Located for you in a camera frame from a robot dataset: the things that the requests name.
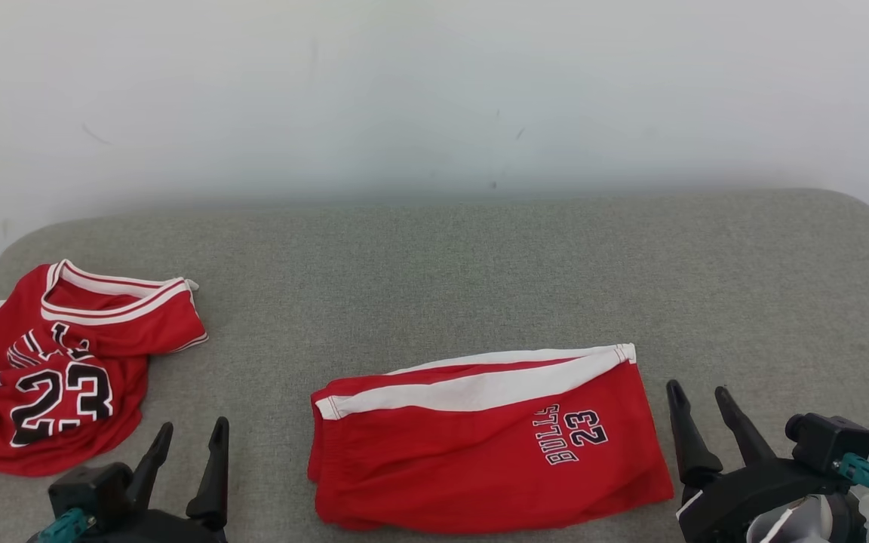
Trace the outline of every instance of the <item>clothing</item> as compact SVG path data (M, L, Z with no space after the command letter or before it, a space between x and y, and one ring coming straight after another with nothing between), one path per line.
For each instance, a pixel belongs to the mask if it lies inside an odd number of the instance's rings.
M0 302L0 471L68 470L140 420L148 354L207 340L196 284L39 265Z
M673 495L632 344L440 360L311 402L317 512L344 528L561 528Z

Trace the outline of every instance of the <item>folded red shorts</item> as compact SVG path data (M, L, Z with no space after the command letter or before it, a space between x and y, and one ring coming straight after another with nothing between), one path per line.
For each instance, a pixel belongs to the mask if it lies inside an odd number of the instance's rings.
M439 360L311 402L308 477L343 528L562 528L673 497L632 344Z

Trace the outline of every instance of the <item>gray fabric surface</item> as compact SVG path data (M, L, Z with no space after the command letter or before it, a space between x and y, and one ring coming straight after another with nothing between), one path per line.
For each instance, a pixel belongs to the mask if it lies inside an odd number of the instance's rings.
M210 341L149 368L139 429L92 465L135 465L176 426L152 505L182 513L228 416L235 543L434 541L324 526L305 477L309 395L334 378L513 348L632 342L675 468L678 378L727 468L728 385L777 453L808 410L869 427L869 207L832 192L610 197L441 207L150 213L59 224L0 258L0 299L34 265L183 275ZM51 479L0 474L0 542L51 521ZM551 532L460 541L680 541L675 501Z

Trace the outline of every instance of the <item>red fabric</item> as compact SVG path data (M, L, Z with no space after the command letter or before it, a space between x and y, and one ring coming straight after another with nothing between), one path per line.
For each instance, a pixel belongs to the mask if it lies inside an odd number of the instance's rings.
M314 393L312 405L383 386L561 362L338 379ZM580 415L588 412L597 416L597 424ZM673 497L635 364L619 364L559 395L477 412L401 406L325 420L314 405L314 417L308 477L318 482L317 512L324 522L347 529L393 525L421 532L484 533L562 528ZM600 426L606 440L570 443L569 423L589 432ZM565 446L551 441L559 439ZM548 451L542 451L540 441ZM563 453L576 460L561 461ZM548 455L556 455L554 463Z
M78 273L66 261L40 265L0 307L5 474L57 474L117 446L140 422L148 354L206 339L182 278L154 284L92 275L90 285L103 291L94 292L63 278ZM139 296L106 292L124 285ZM68 317L46 315L44 300Z

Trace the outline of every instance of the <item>red jersey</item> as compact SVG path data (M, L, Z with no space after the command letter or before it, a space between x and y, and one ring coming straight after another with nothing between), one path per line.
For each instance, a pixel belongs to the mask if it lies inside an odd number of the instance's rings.
M324 522L563 528L673 497L632 344L337 379L311 397Z
M0 302L0 471L68 470L140 420L149 354L207 340L196 284L39 265Z

